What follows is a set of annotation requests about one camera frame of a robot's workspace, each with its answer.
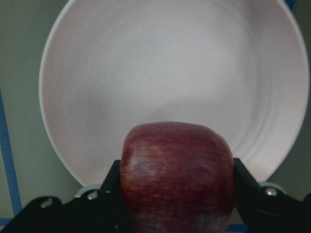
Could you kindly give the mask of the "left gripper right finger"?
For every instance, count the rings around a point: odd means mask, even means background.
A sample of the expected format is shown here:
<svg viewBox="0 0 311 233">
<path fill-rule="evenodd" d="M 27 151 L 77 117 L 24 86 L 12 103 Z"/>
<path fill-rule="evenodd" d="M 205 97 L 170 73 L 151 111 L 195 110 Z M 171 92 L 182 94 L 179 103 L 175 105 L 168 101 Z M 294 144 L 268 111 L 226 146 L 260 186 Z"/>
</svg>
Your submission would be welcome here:
<svg viewBox="0 0 311 233">
<path fill-rule="evenodd" d="M 239 158 L 234 158 L 235 207 L 247 233 L 309 233 L 311 195 L 290 197 L 279 185 L 257 182 Z"/>
</svg>

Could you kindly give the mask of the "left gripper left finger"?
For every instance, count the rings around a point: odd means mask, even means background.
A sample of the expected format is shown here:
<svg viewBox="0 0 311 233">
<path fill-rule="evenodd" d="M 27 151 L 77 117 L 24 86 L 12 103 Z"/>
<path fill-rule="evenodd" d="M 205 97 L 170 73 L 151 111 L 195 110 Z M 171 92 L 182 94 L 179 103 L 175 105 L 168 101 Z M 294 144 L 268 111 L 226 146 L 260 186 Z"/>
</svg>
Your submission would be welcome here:
<svg viewBox="0 0 311 233">
<path fill-rule="evenodd" d="M 121 162 L 113 162 L 101 185 L 81 188 L 62 203 L 53 196 L 29 202 L 3 229 L 3 233 L 129 233 L 120 187 Z"/>
</svg>

